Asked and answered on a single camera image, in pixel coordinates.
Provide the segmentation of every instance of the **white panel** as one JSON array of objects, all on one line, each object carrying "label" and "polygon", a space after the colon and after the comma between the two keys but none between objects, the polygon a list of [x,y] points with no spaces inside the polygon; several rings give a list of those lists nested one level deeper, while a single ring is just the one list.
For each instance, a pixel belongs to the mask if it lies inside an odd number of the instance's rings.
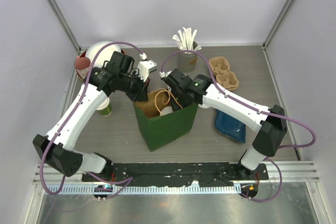
[{"label": "white panel", "polygon": [[[316,145],[302,153],[314,161],[331,206],[336,203],[335,42],[336,0],[296,0],[269,46],[288,113],[316,131]],[[311,140],[305,130],[293,130],[299,143]]]},{"label": "white panel", "polygon": [[46,0],[0,0],[1,223],[24,223],[37,133],[57,121],[76,52]]},{"label": "white panel", "polygon": [[82,46],[101,40],[174,44],[182,26],[198,43],[264,42],[286,0],[56,0]]}]

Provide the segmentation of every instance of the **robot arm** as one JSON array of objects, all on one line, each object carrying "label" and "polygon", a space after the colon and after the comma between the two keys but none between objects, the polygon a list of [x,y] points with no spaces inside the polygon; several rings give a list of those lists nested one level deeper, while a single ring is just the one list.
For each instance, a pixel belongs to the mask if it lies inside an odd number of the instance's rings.
[{"label": "robot arm", "polygon": [[[255,112],[223,95],[213,85],[212,80],[202,74],[192,80],[177,68],[168,74],[160,73],[163,81],[171,88],[179,103],[185,107],[193,102],[204,104],[227,113],[246,124],[257,136],[252,146],[241,157],[239,172],[244,176],[253,174],[265,157],[273,157],[284,138],[287,128],[285,120]],[[270,111],[284,115],[284,110],[275,105],[272,109],[250,102],[221,87],[227,95],[254,106],[259,111]]]},{"label": "robot arm", "polygon": [[[85,96],[81,102],[79,99],[84,92],[84,84],[60,121],[46,136],[37,135],[34,138],[33,145],[40,158],[51,138],[58,134],[46,158],[48,165],[68,177],[76,172],[94,172],[103,178],[108,178],[111,167],[109,159],[100,154],[75,151],[73,148],[80,132],[94,111],[112,92],[123,91],[132,101],[148,100],[147,87],[150,81],[148,76],[156,70],[156,63],[143,59],[137,68],[133,69],[133,65],[134,59],[132,57],[114,52],[106,66],[93,68]],[[62,132],[58,133],[60,125],[64,123],[78,103],[76,111],[67,121]]]}]

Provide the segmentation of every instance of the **table surface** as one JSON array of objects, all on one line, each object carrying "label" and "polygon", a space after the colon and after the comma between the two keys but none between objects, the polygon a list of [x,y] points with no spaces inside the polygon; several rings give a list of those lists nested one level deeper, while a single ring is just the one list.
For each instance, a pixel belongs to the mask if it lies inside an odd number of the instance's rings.
[{"label": "table surface", "polygon": [[[134,49],[125,49],[126,53],[136,59]],[[176,48],[144,48],[149,59],[154,60],[159,69],[163,60]],[[239,87],[234,91],[250,101],[272,107],[279,104],[276,91],[261,46],[204,47],[200,51],[208,59],[224,56],[230,63],[238,80]],[[165,66],[165,71],[174,69],[177,59],[172,58]],[[191,78],[202,73],[209,76],[205,63],[198,59],[196,69],[189,73]],[[165,88],[159,78],[159,71],[150,75],[149,91]],[[81,81],[77,81],[75,94]],[[143,162],[237,162],[248,149],[256,133],[246,129],[246,144],[240,144],[220,134],[214,128],[214,109],[198,109],[191,131],[172,143],[150,152],[142,138],[135,118],[132,102],[122,92],[110,95],[112,114],[102,116],[95,112],[81,132],[75,149],[87,153],[99,153],[114,163]],[[290,144],[289,134],[282,144]],[[274,157],[276,161],[294,161],[293,149],[282,149]]]}]

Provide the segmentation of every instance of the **green paper bag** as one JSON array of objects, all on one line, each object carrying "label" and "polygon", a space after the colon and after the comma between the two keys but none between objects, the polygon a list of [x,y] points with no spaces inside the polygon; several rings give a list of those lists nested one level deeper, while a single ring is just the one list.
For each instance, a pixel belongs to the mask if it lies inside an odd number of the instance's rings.
[{"label": "green paper bag", "polygon": [[[146,103],[133,104],[139,130],[151,152],[187,134],[193,127],[198,108],[197,104],[192,104],[173,113],[159,116],[160,113],[153,107],[155,106],[153,99],[156,93],[157,91],[150,93],[149,101]],[[146,113],[148,117],[141,109],[143,104],[147,105],[146,110],[150,111],[149,114]],[[161,110],[165,106],[158,104],[158,107]]]}]

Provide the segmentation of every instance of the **black mounting plate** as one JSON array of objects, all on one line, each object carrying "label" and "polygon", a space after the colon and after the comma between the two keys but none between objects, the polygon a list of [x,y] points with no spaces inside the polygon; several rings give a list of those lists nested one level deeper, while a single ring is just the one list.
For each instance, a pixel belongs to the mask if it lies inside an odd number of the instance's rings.
[{"label": "black mounting plate", "polygon": [[[121,181],[133,177],[129,186],[182,187],[190,186],[198,180],[200,187],[232,186],[232,180],[255,180],[251,175],[243,178],[239,175],[238,164],[223,163],[134,163],[113,164],[113,179]],[[256,170],[259,180],[268,180],[265,164]],[[83,174],[83,182],[96,182],[90,175]]]}]

